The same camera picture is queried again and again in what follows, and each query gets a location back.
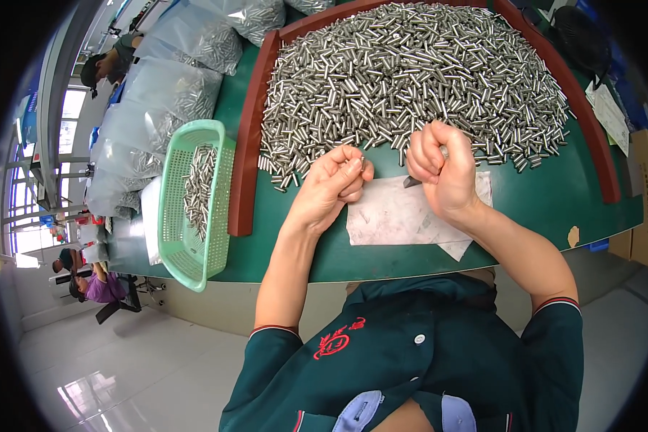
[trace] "man with cap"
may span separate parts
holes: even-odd
[[[90,57],[81,69],[81,83],[91,90],[94,99],[98,92],[96,84],[104,77],[111,84],[120,83],[132,65],[135,50],[144,39],[140,32],[122,35],[107,53]]]
[[[437,120],[410,136],[408,173],[438,217],[530,294],[522,336],[496,315],[493,279],[443,274],[364,282],[301,341],[317,241],[374,175],[362,156],[339,146],[312,164],[271,254],[219,430],[576,430],[583,347],[573,275],[546,238],[478,199],[470,140]]]

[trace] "woman's left hand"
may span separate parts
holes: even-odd
[[[363,183],[374,177],[370,161],[362,166],[363,153],[342,145],[317,159],[293,200],[284,226],[320,236],[337,218],[346,203],[363,195]]]

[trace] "green plastic basket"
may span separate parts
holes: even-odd
[[[216,149],[217,160],[208,205],[207,238],[201,241],[197,229],[189,226],[185,216],[182,176],[190,172],[195,148],[204,145]],[[226,129],[217,120],[196,120],[183,125],[168,145],[158,210],[158,250],[173,277],[196,292],[203,291],[207,279],[226,267],[234,155],[235,141],[226,138]]]

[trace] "green workbench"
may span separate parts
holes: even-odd
[[[288,22],[304,15],[289,8]],[[235,76],[225,76],[218,96],[214,118],[226,127],[226,134],[235,139],[242,113],[247,85],[259,49],[245,42]],[[588,81],[576,71],[582,88]],[[622,197],[616,204],[603,204],[600,185],[579,124],[570,119],[565,130],[567,147],[561,156],[543,161],[537,169],[517,174],[512,164],[478,167],[491,171],[493,207],[520,225],[547,237],[559,250],[569,249],[567,236],[573,226],[580,230],[577,246],[611,237],[635,227],[643,221],[641,195]],[[621,168],[626,164],[617,146],[611,148],[620,184]],[[365,157],[374,163],[375,177],[407,175],[398,166],[397,151],[388,146],[370,149]],[[276,237],[298,188],[286,194],[274,191],[270,175],[259,171],[254,203],[252,235],[231,237],[228,262],[223,272],[211,281],[261,282],[269,264]],[[347,209],[322,235],[310,272],[311,282],[365,281],[425,274],[458,272],[497,263],[476,243],[472,243],[460,262],[436,245],[413,246],[351,246],[346,231]],[[171,278],[163,264],[148,264],[141,216],[131,222],[116,219],[108,239],[110,261],[114,272]]]

